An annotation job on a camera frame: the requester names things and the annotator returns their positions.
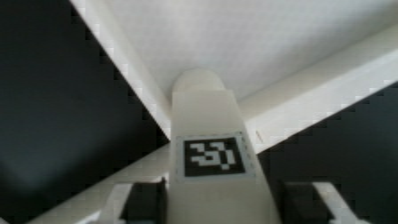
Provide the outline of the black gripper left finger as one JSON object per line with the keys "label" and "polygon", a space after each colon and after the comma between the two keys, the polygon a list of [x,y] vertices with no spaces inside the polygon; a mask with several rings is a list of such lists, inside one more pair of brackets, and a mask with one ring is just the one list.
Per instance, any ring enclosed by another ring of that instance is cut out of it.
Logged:
{"label": "black gripper left finger", "polygon": [[136,182],[115,186],[97,224],[168,224],[166,182]]}

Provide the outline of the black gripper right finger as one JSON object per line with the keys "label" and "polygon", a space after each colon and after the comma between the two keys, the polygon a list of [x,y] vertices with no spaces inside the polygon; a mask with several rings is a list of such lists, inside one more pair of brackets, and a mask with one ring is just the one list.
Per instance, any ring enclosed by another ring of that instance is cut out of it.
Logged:
{"label": "black gripper right finger", "polygon": [[360,218],[331,182],[283,184],[285,224],[372,224]]}

